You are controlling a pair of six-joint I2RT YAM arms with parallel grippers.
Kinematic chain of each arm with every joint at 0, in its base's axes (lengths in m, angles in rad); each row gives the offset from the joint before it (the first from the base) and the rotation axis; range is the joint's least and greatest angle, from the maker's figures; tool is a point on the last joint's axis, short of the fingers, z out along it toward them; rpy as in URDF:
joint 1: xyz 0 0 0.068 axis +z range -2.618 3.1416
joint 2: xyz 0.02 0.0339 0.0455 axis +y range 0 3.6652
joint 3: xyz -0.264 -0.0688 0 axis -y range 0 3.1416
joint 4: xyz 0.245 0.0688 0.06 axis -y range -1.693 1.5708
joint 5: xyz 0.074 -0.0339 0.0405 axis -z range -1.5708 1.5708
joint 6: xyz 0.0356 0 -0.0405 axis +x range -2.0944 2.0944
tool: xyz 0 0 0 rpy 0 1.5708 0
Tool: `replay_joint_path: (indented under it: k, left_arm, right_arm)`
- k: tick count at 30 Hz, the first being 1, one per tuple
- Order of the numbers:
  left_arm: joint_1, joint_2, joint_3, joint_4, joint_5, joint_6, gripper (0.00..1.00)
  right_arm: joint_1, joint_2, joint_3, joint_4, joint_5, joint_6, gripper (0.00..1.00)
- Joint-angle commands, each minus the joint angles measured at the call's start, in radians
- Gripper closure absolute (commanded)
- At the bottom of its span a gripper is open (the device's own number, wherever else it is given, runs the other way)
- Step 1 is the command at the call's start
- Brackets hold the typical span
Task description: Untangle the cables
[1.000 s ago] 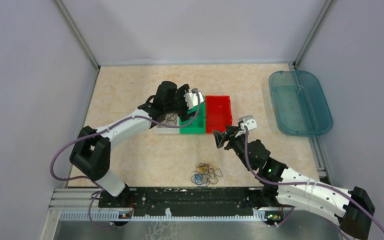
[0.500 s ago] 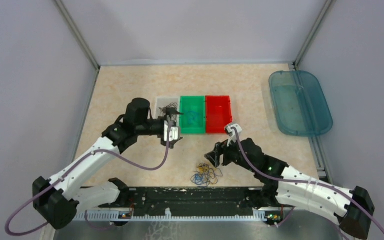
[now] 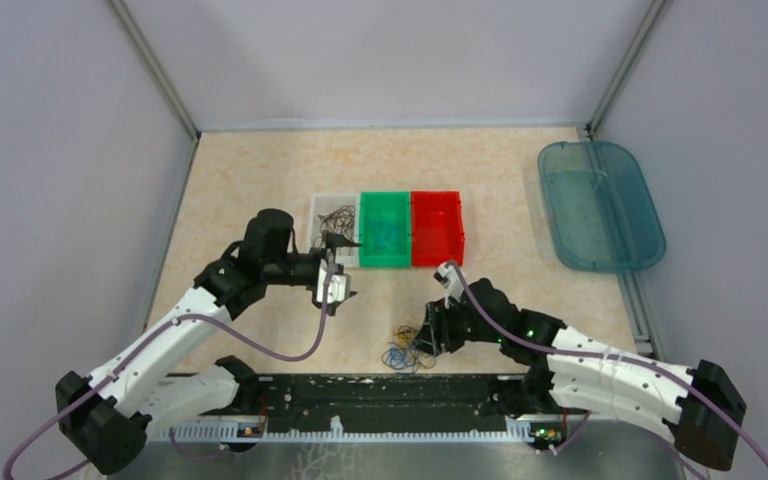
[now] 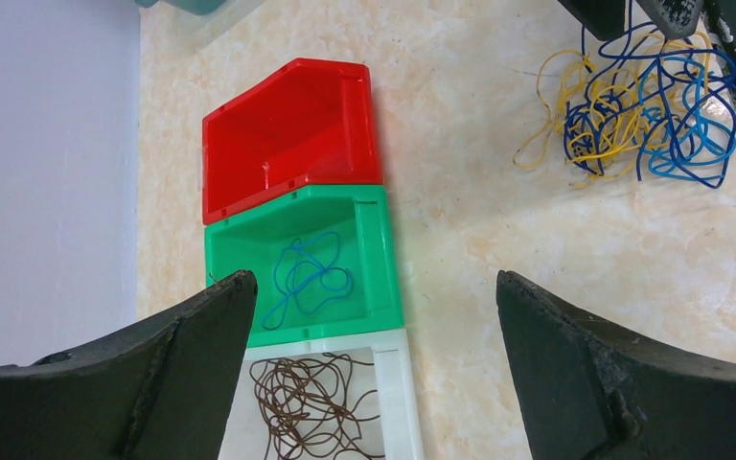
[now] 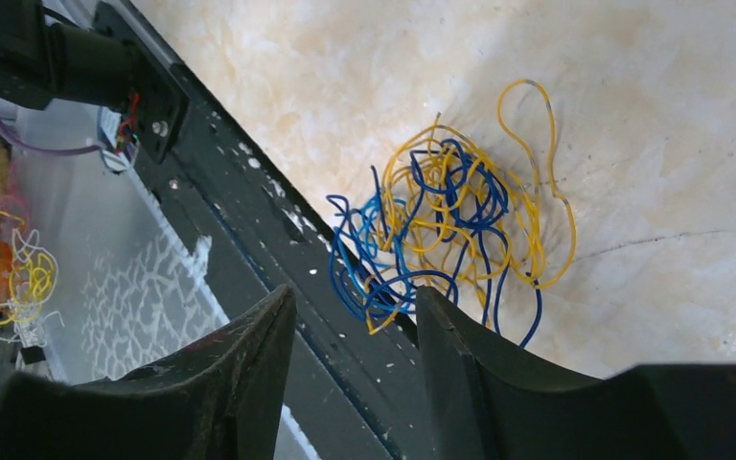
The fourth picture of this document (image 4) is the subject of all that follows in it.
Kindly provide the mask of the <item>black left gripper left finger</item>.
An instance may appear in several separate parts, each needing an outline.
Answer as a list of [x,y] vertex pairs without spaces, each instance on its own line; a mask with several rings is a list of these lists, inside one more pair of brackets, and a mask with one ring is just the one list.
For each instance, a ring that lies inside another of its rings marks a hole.
[[215,459],[258,295],[239,270],[78,347],[0,366],[0,459]]

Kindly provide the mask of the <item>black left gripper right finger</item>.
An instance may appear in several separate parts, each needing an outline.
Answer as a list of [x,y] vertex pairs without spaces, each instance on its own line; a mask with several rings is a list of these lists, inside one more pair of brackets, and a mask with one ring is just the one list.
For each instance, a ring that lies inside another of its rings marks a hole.
[[736,459],[736,363],[582,310],[514,271],[500,327],[536,459]]

